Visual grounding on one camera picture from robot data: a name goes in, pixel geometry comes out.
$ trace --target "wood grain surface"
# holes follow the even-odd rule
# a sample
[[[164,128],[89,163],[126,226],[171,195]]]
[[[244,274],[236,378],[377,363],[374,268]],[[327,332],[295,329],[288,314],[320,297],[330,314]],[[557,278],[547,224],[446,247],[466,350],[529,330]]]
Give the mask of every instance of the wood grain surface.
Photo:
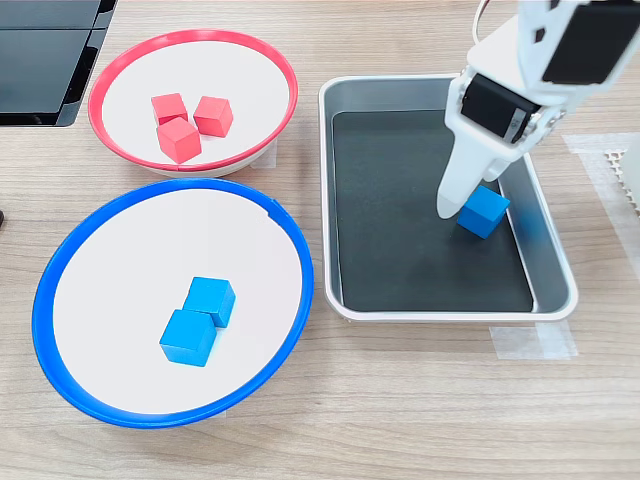
[[[640,56],[611,92],[533,152],[581,293],[570,320],[578,357],[498,360],[486,326],[352,326],[323,298],[320,86],[346,74],[459,71],[475,8],[464,0],[121,0],[94,78],[138,42],[197,27],[258,36],[292,63],[300,102],[280,138],[278,167],[229,178],[278,199],[302,227],[316,268],[313,311],[285,365],[226,415],[136,431],[80,413],[51,387],[33,351],[40,275],[88,214],[163,177],[100,143],[86,98],[70,128],[1,129],[0,478],[640,478],[640,285],[561,137],[640,131]],[[481,32],[515,9],[493,2]]]

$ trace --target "clear tape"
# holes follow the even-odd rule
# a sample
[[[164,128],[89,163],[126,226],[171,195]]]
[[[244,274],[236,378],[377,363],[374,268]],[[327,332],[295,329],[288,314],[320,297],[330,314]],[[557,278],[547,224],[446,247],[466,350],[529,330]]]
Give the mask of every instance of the clear tape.
[[[260,155],[260,157],[253,163],[250,164],[251,168],[255,169],[268,169],[268,168],[276,168],[278,158],[278,141],[274,140],[274,142],[269,145],[269,148]]]
[[[533,327],[490,327],[500,360],[566,360],[578,355],[569,323],[536,323]]]
[[[640,139],[640,133],[564,135],[571,153],[576,153],[596,189],[609,220],[640,279],[640,220],[613,162],[615,153],[626,151]]]

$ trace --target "tray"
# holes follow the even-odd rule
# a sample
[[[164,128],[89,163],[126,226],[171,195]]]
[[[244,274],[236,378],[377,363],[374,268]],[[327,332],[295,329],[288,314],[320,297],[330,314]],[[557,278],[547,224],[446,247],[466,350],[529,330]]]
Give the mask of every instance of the tray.
[[[362,322],[561,320],[577,288],[530,158],[485,183],[511,200],[487,240],[437,216],[452,78],[346,77],[322,88],[327,299]]]

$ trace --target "wooden block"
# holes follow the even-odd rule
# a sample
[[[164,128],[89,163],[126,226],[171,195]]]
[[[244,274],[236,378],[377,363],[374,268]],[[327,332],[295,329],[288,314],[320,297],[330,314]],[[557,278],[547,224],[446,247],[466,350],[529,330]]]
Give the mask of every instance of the wooden block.
[[[160,125],[158,141],[160,150],[176,163],[184,163],[202,153],[198,130],[182,117]]]
[[[164,330],[160,346],[167,359],[172,362],[204,367],[216,333],[211,316],[176,310]]]
[[[178,117],[189,121],[187,109],[184,106],[184,102],[182,101],[182,97],[179,93],[153,97],[151,99],[151,104],[153,105],[153,112],[158,126],[164,125]]]
[[[195,277],[183,310],[206,313],[216,327],[227,328],[236,301],[236,294],[228,280]]]
[[[458,225],[486,239],[502,221],[509,203],[501,195],[480,186],[462,207]]]
[[[233,123],[233,113],[229,100],[202,97],[193,119],[202,135],[226,137]]]

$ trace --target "cable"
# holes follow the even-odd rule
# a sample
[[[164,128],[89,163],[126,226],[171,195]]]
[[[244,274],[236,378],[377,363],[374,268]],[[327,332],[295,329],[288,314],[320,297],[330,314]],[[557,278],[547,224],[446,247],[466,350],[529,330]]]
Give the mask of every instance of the cable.
[[[473,17],[473,26],[471,27],[471,35],[473,36],[473,43],[476,45],[480,43],[480,39],[478,38],[478,24],[480,23],[480,18],[482,14],[487,9],[487,5],[491,0],[480,0],[478,4],[478,9],[476,10],[476,15]]]

